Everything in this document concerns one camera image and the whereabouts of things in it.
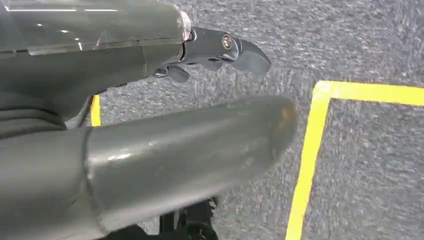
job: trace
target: black mechanical part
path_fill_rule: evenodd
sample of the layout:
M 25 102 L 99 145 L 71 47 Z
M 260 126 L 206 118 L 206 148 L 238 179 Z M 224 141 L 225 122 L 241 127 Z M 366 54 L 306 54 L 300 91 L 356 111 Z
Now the black mechanical part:
M 191 37 L 183 43 L 181 59 L 168 67 L 157 69 L 152 77 L 170 77 L 179 83 L 186 82 L 190 75 L 177 65 L 200 64 L 217 71 L 223 64 L 236 70 L 265 74 L 271 67 L 267 55 L 255 44 L 231 36 L 224 31 L 192 27 Z
M 212 198 L 160 216 L 159 234 L 148 235 L 132 225 L 100 240 L 218 240 L 211 224 L 211 201 Z

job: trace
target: transparent plastic shell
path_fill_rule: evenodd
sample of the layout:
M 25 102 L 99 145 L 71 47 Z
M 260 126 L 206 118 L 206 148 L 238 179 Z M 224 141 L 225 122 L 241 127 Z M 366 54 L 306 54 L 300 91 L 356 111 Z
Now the transparent plastic shell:
M 0 52 L 31 55 L 179 44 L 187 14 L 157 0 L 0 0 Z

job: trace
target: yellow floor tape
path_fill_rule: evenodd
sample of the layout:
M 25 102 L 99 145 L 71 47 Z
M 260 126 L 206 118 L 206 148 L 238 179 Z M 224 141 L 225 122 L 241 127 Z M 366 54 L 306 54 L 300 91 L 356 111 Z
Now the yellow floor tape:
M 100 97 L 99 95 L 94 95 L 93 100 L 90 106 L 90 118 L 91 125 L 93 127 L 97 127 L 102 125 L 101 117 L 100 117 Z
M 315 85 L 285 240 L 302 238 L 304 216 L 332 98 L 424 106 L 424 88 L 341 81 L 319 81 Z

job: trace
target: gray carpet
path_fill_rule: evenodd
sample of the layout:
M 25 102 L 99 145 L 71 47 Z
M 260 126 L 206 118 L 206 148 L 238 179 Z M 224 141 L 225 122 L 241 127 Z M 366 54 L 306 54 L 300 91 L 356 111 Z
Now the gray carpet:
M 280 164 L 222 194 L 214 220 L 222 240 L 284 239 L 318 80 L 424 86 L 424 1 L 174 3 L 199 27 L 259 44 L 273 68 L 262 77 L 190 67 L 184 84 L 148 79 L 110 89 L 101 96 L 104 124 L 263 93 L 290 97 L 300 116 Z M 340 101 L 330 109 L 303 239 L 424 239 L 423 109 Z M 154 220 L 143 224 L 157 231 Z

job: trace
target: metal bolt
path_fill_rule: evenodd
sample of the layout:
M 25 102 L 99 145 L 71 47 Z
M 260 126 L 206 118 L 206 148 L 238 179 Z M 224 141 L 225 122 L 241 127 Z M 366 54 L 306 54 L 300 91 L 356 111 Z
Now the metal bolt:
M 224 34 L 224 36 L 222 36 L 222 45 L 226 50 L 230 50 L 233 47 L 233 39 L 230 35 Z

